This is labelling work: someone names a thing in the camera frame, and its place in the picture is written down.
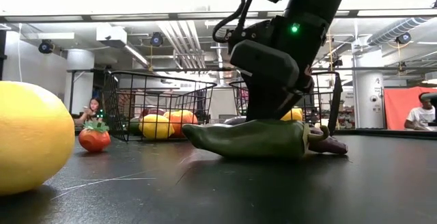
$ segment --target table surface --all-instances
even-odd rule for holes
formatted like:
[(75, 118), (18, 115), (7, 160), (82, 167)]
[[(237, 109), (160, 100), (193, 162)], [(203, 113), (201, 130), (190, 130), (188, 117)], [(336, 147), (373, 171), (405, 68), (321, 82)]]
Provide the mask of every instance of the table surface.
[(88, 154), (38, 190), (0, 198), (0, 223), (437, 223), (437, 143), (338, 137), (348, 156), (224, 160), (189, 143)]

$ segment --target lemon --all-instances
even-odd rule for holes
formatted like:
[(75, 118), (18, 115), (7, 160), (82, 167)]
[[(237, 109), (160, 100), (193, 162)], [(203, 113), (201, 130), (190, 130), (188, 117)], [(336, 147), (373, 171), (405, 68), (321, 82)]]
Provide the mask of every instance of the lemon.
[(174, 132), (170, 121), (162, 115), (146, 115), (139, 124), (139, 130), (146, 139), (167, 139)]
[(63, 102), (42, 87), (0, 81), (0, 195), (42, 185), (67, 162), (74, 122)]

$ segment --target black wire basket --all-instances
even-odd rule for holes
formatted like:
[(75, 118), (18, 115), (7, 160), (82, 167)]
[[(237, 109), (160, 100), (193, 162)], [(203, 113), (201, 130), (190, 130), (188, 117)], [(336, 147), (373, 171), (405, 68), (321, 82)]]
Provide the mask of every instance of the black wire basket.
[(184, 124), (207, 124), (216, 83), (140, 72), (107, 72), (104, 121), (122, 141), (184, 139)]
[[(302, 120), (310, 124), (328, 126), (330, 135), (334, 134), (341, 103), (340, 74), (334, 71), (313, 73), (314, 89), (308, 94), (296, 93), (302, 98), (295, 108), (302, 110)], [(246, 115), (249, 91), (244, 81), (229, 84), (234, 89), (234, 100), (238, 115)]]

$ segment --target red tomato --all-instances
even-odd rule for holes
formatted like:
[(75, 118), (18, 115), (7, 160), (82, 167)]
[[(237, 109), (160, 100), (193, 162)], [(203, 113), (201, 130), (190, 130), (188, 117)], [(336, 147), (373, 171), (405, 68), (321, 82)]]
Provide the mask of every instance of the red tomato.
[(84, 129), (79, 134), (79, 143), (88, 152), (101, 152), (111, 143), (111, 138), (108, 132)]

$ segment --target grapefruit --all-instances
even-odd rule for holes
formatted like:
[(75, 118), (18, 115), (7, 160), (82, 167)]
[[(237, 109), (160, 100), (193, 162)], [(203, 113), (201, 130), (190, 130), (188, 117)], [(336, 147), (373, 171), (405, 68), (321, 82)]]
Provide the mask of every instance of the grapefruit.
[(0, 195), (38, 188), (74, 148), (74, 122), (63, 102), (42, 87), (0, 81)]
[(281, 120), (283, 121), (303, 121), (303, 111), (301, 108), (293, 108), (291, 111), (288, 111), (287, 114), (285, 114)]
[(182, 126), (185, 124), (197, 124), (197, 117), (193, 112), (187, 110), (174, 111), (165, 113), (164, 116), (168, 118), (174, 129), (174, 137), (184, 137), (182, 133)]

